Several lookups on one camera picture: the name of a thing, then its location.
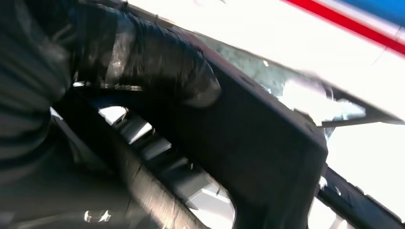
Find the red stripe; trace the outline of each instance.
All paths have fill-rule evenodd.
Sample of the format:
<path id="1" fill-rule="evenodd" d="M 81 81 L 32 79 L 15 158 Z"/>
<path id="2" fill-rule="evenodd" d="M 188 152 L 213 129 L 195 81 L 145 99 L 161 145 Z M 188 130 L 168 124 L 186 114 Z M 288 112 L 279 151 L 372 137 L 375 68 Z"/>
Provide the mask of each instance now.
<path id="1" fill-rule="evenodd" d="M 313 0 L 283 0 L 405 55 L 405 45 Z"/>

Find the gloved hand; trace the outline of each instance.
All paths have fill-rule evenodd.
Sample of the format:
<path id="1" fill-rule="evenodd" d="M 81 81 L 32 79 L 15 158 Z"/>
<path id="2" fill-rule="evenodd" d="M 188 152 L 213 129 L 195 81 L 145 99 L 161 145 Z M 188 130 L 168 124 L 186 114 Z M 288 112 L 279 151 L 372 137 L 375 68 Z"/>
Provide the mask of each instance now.
<path id="1" fill-rule="evenodd" d="M 207 60 L 177 34 L 102 6 L 80 4 L 76 10 L 84 44 L 77 81 L 142 90 L 194 107 L 208 106 L 218 98 L 221 88 Z"/>

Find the black plastic panel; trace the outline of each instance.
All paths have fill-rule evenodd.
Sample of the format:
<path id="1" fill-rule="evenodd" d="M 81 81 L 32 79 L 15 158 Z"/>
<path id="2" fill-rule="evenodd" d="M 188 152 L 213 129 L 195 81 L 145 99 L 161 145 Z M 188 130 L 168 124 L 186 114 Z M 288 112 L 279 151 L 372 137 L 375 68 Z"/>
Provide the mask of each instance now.
<path id="1" fill-rule="evenodd" d="M 236 205 L 234 228 L 305 228 L 327 156 L 322 132 L 249 78 L 214 70 L 223 94 L 203 110 L 141 93 L 85 94 L 134 109 L 203 167 Z"/>
<path id="2" fill-rule="evenodd" d="M 398 216 L 331 168 L 328 168 L 324 177 L 328 184 L 319 191 L 318 198 L 357 229 L 405 228 Z"/>

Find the black sleeve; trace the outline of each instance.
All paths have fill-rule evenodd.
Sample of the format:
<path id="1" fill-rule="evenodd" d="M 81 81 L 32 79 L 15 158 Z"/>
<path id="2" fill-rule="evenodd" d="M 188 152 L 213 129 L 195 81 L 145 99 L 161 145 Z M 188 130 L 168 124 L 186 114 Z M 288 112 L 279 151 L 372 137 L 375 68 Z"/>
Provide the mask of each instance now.
<path id="1" fill-rule="evenodd" d="M 50 107 L 71 77 L 68 51 L 47 38 L 24 2 L 6 1 L 0 14 L 2 184 L 32 172 L 51 151 Z"/>

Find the blue stripe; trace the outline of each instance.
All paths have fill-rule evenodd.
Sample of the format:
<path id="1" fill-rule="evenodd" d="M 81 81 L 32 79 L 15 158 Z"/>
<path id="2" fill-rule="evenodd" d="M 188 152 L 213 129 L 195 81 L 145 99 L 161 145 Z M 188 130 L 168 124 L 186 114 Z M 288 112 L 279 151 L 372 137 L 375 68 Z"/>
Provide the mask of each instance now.
<path id="1" fill-rule="evenodd" d="M 405 0 L 339 0 L 405 27 Z"/>

